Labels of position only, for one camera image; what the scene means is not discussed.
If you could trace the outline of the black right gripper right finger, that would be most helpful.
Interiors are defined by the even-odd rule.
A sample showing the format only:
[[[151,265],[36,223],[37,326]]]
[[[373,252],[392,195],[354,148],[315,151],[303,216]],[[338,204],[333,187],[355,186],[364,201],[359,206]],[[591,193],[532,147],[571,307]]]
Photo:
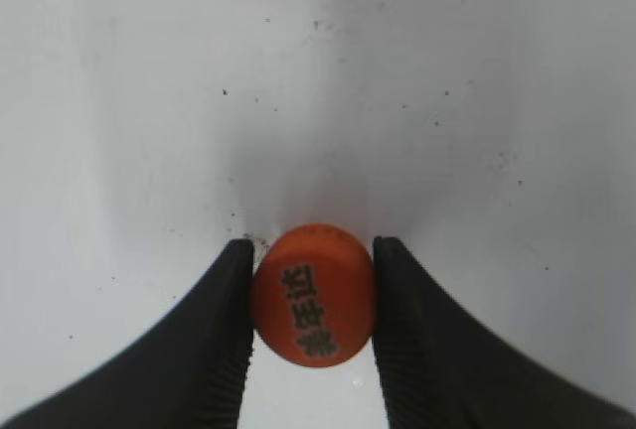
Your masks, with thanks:
[[[373,349],[392,428],[632,428],[633,413],[526,357],[451,298],[395,237],[373,242]]]

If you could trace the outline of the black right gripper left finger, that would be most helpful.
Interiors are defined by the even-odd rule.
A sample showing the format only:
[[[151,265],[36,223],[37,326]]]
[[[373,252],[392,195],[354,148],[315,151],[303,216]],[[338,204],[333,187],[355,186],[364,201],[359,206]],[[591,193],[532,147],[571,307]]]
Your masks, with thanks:
[[[236,428],[252,355],[254,246],[232,239],[183,299],[119,355],[7,428]]]

